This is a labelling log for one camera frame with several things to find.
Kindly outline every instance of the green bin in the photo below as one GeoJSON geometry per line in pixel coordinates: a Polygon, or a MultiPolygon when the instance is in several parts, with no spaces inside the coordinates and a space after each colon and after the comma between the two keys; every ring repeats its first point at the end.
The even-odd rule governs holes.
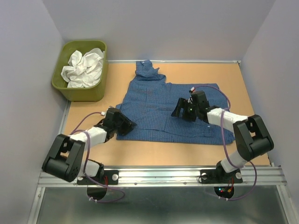
{"type": "Polygon", "coordinates": [[[107,46],[103,41],[71,41],[65,44],[62,48],[52,77],[52,85],[54,88],[61,91],[65,98],[70,101],[99,101],[104,97],[107,72],[107,46]],[[94,48],[99,48],[102,51],[105,51],[100,81],[95,86],[89,88],[67,88],[67,82],[64,81],[60,73],[62,68],[68,65],[68,61],[72,53],[78,50],[84,55],[86,52],[94,48]]]}

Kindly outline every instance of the checkered blue fabric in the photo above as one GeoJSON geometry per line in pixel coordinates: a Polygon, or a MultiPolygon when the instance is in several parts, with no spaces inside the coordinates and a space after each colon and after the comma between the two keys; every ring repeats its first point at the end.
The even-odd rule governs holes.
{"type": "MultiPolygon", "coordinates": [[[[118,135],[117,139],[221,145],[220,127],[199,119],[189,122],[171,117],[178,99],[189,98],[189,90],[199,84],[165,83],[166,76],[158,74],[158,70],[153,68],[151,61],[136,62],[136,76],[117,108],[137,126],[126,136],[118,135]]],[[[217,84],[208,85],[218,88],[217,84]]],[[[210,105],[227,107],[225,97],[217,90],[209,87],[197,90],[205,92],[210,105]]],[[[232,143],[233,133],[226,130],[225,140],[232,143]]]]}

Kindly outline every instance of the white cloth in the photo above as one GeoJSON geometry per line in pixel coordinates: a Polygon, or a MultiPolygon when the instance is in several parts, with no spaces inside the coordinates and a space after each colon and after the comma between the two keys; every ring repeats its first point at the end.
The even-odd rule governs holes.
{"type": "Polygon", "coordinates": [[[104,52],[94,48],[82,56],[75,51],[61,71],[62,78],[68,83],[68,88],[83,88],[96,85],[102,74],[104,52]]]}

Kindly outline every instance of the tan tabletop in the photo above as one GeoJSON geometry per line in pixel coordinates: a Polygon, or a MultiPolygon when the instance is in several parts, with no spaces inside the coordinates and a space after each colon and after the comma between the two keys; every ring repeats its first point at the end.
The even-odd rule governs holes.
{"type": "MultiPolygon", "coordinates": [[[[231,112],[241,115],[254,114],[238,64],[214,63],[155,63],[159,73],[166,75],[166,82],[174,84],[217,83],[231,101],[231,112]]],[[[120,104],[135,76],[134,63],[112,63],[109,65],[106,92],[99,102],[72,102],[68,114],[65,134],[92,112],[106,111],[120,104]]],[[[88,129],[103,117],[92,115],[81,125],[88,129]]],[[[228,152],[236,150],[235,142],[227,146],[228,152]]],[[[113,166],[192,166],[216,165],[225,158],[223,146],[184,143],[116,140],[91,149],[90,159],[113,166]]],[[[265,154],[253,160],[255,165],[269,165],[265,154]]]]}

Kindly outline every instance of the gray wall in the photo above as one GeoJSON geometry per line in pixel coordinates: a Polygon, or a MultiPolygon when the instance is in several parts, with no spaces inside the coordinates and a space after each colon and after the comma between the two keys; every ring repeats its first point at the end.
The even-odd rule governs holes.
{"type": "Polygon", "coordinates": [[[50,79],[63,40],[41,0],[0,6],[0,223],[27,223],[65,101],[50,79]]]}
{"type": "Polygon", "coordinates": [[[65,40],[109,59],[241,60],[275,0],[43,0],[65,40]]]}
{"type": "Polygon", "coordinates": [[[299,208],[299,1],[277,0],[241,63],[257,114],[273,137],[270,158],[281,165],[299,208]]]}

